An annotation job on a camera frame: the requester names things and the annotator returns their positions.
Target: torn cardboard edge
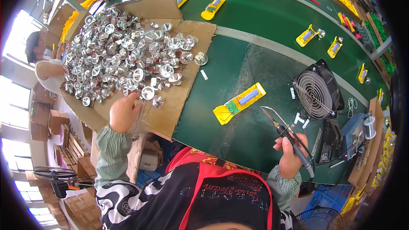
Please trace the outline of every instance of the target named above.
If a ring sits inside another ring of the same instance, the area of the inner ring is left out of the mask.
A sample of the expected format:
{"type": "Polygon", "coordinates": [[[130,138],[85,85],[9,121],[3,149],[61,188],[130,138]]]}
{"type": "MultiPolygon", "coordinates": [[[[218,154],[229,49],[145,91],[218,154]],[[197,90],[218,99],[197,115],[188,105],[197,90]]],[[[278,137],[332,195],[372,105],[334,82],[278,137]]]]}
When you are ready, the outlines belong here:
{"type": "MultiPolygon", "coordinates": [[[[140,16],[141,24],[149,25],[150,22],[156,22],[159,25],[170,22],[173,24],[172,31],[176,33],[190,34],[197,37],[198,43],[190,50],[196,55],[198,52],[207,53],[207,49],[212,42],[212,37],[216,30],[216,25],[207,22],[184,21],[182,14],[177,7],[176,0],[138,0],[128,1],[118,4],[121,11],[128,11],[131,15],[140,16]]],[[[196,74],[200,66],[189,63],[182,70],[182,83],[178,86],[172,86],[167,91],[156,91],[165,99],[162,108],[152,107],[150,101],[144,108],[141,117],[145,131],[152,132],[172,141],[172,134],[177,125],[181,111],[184,107],[196,74]]],[[[94,108],[85,107],[81,100],[77,100],[73,95],[65,92],[64,86],[61,86],[63,98],[67,105],[74,111],[79,119],[84,122],[93,131],[98,132],[109,122],[109,110],[111,105],[122,97],[122,91],[102,103],[95,103],[94,108]]]]}
{"type": "Polygon", "coordinates": [[[362,189],[365,183],[368,181],[369,175],[371,175],[373,165],[375,163],[378,148],[383,142],[382,138],[382,128],[384,125],[384,116],[382,107],[378,102],[377,97],[369,101],[368,113],[371,113],[375,117],[374,127],[376,130],[376,135],[373,139],[366,142],[365,152],[362,156],[359,156],[354,168],[349,175],[348,182],[350,182],[355,187],[362,189]],[[358,169],[360,160],[363,160],[362,166],[358,169]]]}

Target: red apron strap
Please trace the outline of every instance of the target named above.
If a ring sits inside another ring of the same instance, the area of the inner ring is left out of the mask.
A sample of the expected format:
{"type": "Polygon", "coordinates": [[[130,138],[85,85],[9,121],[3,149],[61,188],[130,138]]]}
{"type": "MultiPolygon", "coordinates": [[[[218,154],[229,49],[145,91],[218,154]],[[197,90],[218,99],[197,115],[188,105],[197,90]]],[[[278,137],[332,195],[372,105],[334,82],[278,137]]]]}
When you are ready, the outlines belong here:
{"type": "Polygon", "coordinates": [[[211,164],[206,164],[206,163],[200,163],[199,166],[199,176],[197,177],[197,182],[196,182],[196,187],[195,187],[195,192],[193,193],[192,201],[190,202],[189,207],[186,210],[186,213],[184,214],[184,217],[180,223],[179,230],[185,230],[187,226],[187,221],[189,219],[189,214],[190,210],[192,208],[192,204],[195,200],[195,197],[197,193],[200,190],[200,187],[202,186],[203,180],[205,178],[221,178],[227,175],[235,174],[235,173],[243,173],[243,174],[248,174],[257,177],[267,188],[268,194],[270,195],[270,206],[268,209],[268,217],[267,217],[267,229],[270,230],[272,228],[272,222],[273,222],[273,201],[272,201],[272,196],[270,189],[267,185],[267,183],[262,179],[260,176],[257,174],[242,170],[242,169],[233,169],[233,170],[226,170],[220,166],[217,165],[211,165],[211,164]]]}

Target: striped sleeve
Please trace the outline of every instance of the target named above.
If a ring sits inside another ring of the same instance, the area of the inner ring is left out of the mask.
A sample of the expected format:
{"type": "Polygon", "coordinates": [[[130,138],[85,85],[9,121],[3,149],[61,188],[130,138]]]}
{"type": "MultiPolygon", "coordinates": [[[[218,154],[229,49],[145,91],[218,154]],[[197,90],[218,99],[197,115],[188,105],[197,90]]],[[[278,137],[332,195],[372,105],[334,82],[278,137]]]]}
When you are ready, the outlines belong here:
{"type": "Polygon", "coordinates": [[[295,196],[301,185],[300,172],[297,171],[292,179],[284,178],[280,174],[279,165],[276,165],[268,174],[266,182],[280,210],[289,212],[289,201],[295,196]]]}
{"type": "Polygon", "coordinates": [[[132,145],[131,135],[118,133],[108,125],[99,132],[96,145],[99,148],[99,157],[95,169],[95,189],[98,190],[115,180],[129,181],[126,170],[128,152],[132,145]]]}

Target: electric fan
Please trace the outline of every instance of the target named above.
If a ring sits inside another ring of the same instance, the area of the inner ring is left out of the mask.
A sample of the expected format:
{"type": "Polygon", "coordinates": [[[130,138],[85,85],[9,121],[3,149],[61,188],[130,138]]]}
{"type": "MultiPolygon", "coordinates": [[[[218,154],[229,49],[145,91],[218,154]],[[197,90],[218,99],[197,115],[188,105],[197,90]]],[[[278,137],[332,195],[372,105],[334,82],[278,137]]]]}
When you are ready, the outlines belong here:
{"type": "Polygon", "coordinates": [[[39,180],[51,183],[54,194],[57,198],[63,199],[67,196],[67,190],[80,190],[92,187],[94,182],[78,182],[77,173],[71,169],[49,166],[37,166],[33,169],[34,176],[39,180]]]}
{"type": "Polygon", "coordinates": [[[324,59],[301,72],[292,84],[310,120],[336,118],[337,110],[345,107],[335,76],[324,59]]]}
{"type": "Polygon", "coordinates": [[[344,220],[334,209],[314,207],[296,216],[302,230],[343,230],[344,220]]]}

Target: person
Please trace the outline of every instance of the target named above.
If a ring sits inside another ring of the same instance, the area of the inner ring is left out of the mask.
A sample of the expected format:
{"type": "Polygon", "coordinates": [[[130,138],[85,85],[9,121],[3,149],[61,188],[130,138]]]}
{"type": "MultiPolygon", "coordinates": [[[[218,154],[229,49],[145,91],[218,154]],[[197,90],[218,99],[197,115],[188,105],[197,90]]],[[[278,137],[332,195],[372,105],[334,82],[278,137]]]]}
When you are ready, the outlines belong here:
{"type": "Polygon", "coordinates": [[[36,64],[34,72],[40,84],[45,89],[61,95],[60,86],[65,72],[61,55],[64,53],[65,44],[62,43],[51,57],[46,56],[44,36],[46,36],[44,30],[33,32],[28,36],[25,49],[27,60],[28,63],[36,64]]]}
{"type": "MultiPolygon", "coordinates": [[[[142,105],[131,93],[111,106],[109,124],[99,133],[95,178],[103,229],[250,230],[299,226],[289,201],[301,184],[302,163],[287,138],[275,140],[280,162],[264,181],[253,170],[186,147],[166,174],[142,191],[126,175],[132,138],[128,133],[142,105]]],[[[307,138],[297,134],[304,144],[307,138]]],[[[300,149],[305,156],[307,152],[300,149]]]]}

